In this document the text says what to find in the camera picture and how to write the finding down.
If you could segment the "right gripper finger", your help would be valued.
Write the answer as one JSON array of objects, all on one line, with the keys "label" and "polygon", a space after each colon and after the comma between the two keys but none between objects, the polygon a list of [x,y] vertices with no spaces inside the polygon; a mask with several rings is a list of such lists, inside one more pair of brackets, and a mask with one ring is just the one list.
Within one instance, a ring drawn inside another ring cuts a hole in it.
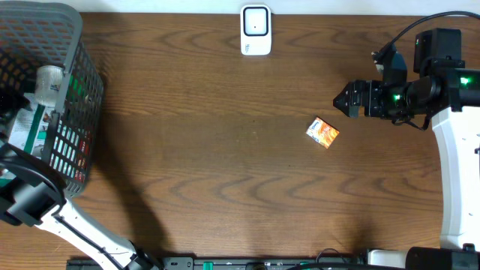
[{"label": "right gripper finger", "polygon": [[336,109],[340,110],[345,116],[349,118],[358,118],[359,117],[359,105],[351,105],[348,102],[343,102],[339,100],[334,100],[333,105]]},{"label": "right gripper finger", "polygon": [[357,82],[358,80],[354,80],[352,82],[348,82],[343,90],[338,94],[334,100],[334,104],[357,104],[359,102],[359,94],[357,92]]}]

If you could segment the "orange white small packet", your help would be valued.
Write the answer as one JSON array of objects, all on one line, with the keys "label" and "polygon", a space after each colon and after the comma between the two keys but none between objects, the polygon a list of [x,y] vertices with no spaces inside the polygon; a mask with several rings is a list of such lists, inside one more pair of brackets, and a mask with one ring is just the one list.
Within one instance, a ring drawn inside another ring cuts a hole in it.
[{"label": "orange white small packet", "polygon": [[340,132],[336,128],[319,117],[316,117],[306,130],[306,134],[310,138],[326,149],[331,146],[339,133]]}]

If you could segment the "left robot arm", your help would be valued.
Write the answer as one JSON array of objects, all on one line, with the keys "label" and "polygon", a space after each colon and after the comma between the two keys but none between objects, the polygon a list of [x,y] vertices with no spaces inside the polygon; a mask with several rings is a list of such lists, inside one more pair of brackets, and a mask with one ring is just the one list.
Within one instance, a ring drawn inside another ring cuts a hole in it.
[{"label": "left robot arm", "polygon": [[77,247],[102,269],[162,269],[163,264],[86,214],[65,194],[63,170],[8,142],[1,145],[1,220],[50,232]]}]

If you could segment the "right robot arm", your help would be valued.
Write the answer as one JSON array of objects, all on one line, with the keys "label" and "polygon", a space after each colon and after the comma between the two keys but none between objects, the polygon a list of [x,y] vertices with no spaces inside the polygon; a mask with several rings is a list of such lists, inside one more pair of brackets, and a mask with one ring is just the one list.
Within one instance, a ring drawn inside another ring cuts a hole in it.
[{"label": "right robot arm", "polygon": [[413,70],[407,80],[401,54],[391,46],[378,65],[382,80],[354,80],[333,100],[350,118],[367,117],[434,132],[442,174],[443,214],[438,248],[371,249],[370,269],[479,268],[479,71],[461,58],[461,31],[435,28],[415,37]]}]

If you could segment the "white barcode scanner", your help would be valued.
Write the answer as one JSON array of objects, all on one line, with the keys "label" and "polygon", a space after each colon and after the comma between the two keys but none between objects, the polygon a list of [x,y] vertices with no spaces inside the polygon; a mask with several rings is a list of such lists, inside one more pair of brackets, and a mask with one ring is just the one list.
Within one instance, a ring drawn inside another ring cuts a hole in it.
[{"label": "white barcode scanner", "polygon": [[272,49],[272,12],[265,4],[247,4],[240,12],[241,54],[266,56]]}]

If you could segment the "white plastic bottle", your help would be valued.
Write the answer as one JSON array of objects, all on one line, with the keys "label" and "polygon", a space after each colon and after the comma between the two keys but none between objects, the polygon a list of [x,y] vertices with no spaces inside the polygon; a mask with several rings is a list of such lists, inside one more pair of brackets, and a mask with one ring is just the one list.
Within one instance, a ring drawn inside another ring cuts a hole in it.
[{"label": "white plastic bottle", "polygon": [[63,78],[63,70],[55,65],[37,69],[34,99],[45,107],[55,107]]}]

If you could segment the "grey plastic mesh basket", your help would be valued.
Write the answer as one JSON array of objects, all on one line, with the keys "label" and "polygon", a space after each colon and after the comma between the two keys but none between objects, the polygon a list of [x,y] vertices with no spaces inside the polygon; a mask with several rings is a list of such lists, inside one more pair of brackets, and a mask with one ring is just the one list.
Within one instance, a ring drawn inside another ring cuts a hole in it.
[{"label": "grey plastic mesh basket", "polygon": [[79,196],[88,183],[104,84],[82,41],[83,20],[71,6],[1,2],[1,87],[26,90],[38,68],[61,68],[59,96],[46,117],[41,159]]}]

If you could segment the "green white instruction package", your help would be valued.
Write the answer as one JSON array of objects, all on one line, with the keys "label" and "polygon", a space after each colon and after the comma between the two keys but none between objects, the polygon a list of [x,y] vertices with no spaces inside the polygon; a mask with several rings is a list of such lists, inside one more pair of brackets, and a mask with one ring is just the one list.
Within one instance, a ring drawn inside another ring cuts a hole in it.
[{"label": "green white instruction package", "polygon": [[53,103],[38,103],[32,93],[23,99],[1,94],[1,145],[9,143],[41,159],[54,109]]}]

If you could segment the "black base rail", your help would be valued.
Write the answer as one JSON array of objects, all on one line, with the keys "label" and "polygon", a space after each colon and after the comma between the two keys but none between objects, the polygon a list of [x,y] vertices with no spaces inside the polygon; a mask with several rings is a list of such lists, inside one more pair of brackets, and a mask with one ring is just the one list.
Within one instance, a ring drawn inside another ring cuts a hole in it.
[{"label": "black base rail", "polygon": [[[250,259],[194,259],[192,257],[164,257],[160,260],[164,269],[167,270],[245,270],[266,269],[281,270],[289,269],[298,265],[315,263],[316,259],[308,258],[250,258]],[[362,259],[343,258],[328,255],[317,260],[318,263],[363,263]],[[92,259],[69,259],[66,263],[67,270],[94,270],[102,269]]]}]

